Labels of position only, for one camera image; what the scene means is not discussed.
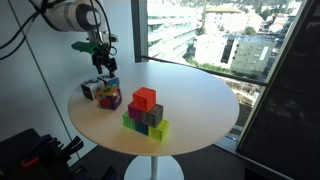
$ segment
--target toy block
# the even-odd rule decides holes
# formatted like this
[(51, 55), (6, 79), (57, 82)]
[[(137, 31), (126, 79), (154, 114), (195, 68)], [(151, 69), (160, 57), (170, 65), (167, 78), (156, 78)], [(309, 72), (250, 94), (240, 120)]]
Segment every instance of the toy block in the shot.
[(141, 87), (133, 94), (133, 105), (142, 111), (150, 111), (156, 104), (156, 91), (153, 89)]
[(123, 126), (135, 130), (135, 121), (129, 117), (128, 111), (122, 114)]
[(120, 89), (114, 86), (105, 86), (104, 88), (97, 90), (96, 100), (98, 102), (98, 107), (115, 110), (122, 102)]
[(136, 128), (136, 131), (148, 136), (149, 134), (149, 127), (148, 125), (146, 124), (142, 124), (142, 123), (139, 123), (139, 122), (135, 122), (135, 128)]
[(156, 104), (154, 105), (150, 111), (142, 112), (142, 123), (157, 127), (163, 116), (163, 106)]
[(105, 86), (116, 86), (120, 87), (120, 82), (118, 77), (110, 78), (109, 75), (102, 75), (98, 77), (99, 80), (103, 81)]
[(163, 119), (156, 128), (149, 126), (149, 137), (161, 142), (168, 135), (168, 128), (169, 121)]
[(83, 95), (91, 100), (94, 100), (97, 89), (103, 88), (104, 86), (103, 81), (98, 79), (91, 79), (81, 83)]
[(129, 117), (137, 122), (142, 122), (142, 111), (133, 106), (133, 102), (128, 104)]

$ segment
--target red block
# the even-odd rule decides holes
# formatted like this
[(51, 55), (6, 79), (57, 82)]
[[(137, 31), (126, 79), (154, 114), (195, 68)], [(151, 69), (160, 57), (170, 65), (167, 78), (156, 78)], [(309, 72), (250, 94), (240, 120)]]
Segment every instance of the red block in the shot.
[(133, 105), (141, 111), (148, 112), (156, 104), (156, 91), (141, 87), (133, 94)]

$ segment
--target wall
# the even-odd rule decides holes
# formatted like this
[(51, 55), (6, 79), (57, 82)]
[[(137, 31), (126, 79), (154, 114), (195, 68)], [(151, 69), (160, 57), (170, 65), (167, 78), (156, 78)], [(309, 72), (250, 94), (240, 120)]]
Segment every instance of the wall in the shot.
[[(0, 45), (14, 35), (18, 23), (22, 24), (34, 12), (27, 0), (10, 2), (13, 10), (9, 0), (0, 1)], [(118, 49), (118, 65), (134, 62), (130, 1), (105, 0), (103, 3), (111, 32), (120, 40), (113, 44)], [(1, 50), (0, 56), (9, 53), (21, 38), (19, 36), (12, 46)], [(95, 147), (73, 127), (67, 113), (68, 98), (74, 88), (91, 78), (85, 74), (96, 71), (88, 54), (71, 48), (72, 43), (86, 38), (87, 33), (54, 31), (39, 16), (28, 34), (28, 43), (11, 57), (0, 61), (0, 141), (27, 128), (35, 128), (40, 135), (49, 133), (64, 144), (70, 142), (70, 137), (80, 136), (85, 143), (80, 156)], [(69, 164), (76, 160), (74, 156)]]

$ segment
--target floor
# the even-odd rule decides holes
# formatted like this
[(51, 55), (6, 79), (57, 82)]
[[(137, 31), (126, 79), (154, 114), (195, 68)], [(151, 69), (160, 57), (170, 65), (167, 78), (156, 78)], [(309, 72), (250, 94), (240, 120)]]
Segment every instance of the floor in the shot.
[[(185, 180), (283, 180), (285, 178), (256, 166), (216, 145), (192, 153), (173, 156), (180, 164)], [(71, 168), (83, 165), (93, 179), (101, 179), (109, 166), (113, 166), (118, 179), (123, 179), (133, 155), (95, 147)]]

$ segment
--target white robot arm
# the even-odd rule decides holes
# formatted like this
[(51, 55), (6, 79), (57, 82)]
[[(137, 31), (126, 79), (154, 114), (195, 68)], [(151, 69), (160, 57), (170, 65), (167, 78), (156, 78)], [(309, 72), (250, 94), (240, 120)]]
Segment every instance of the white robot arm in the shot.
[(117, 41), (110, 34), (107, 17), (102, 2), (98, 0), (29, 0), (41, 13), (47, 24), (57, 31), (87, 32), (90, 43), (97, 44), (99, 50), (92, 55), (93, 65), (102, 73), (101, 65), (114, 76), (117, 69), (114, 58), (109, 58), (111, 42)]

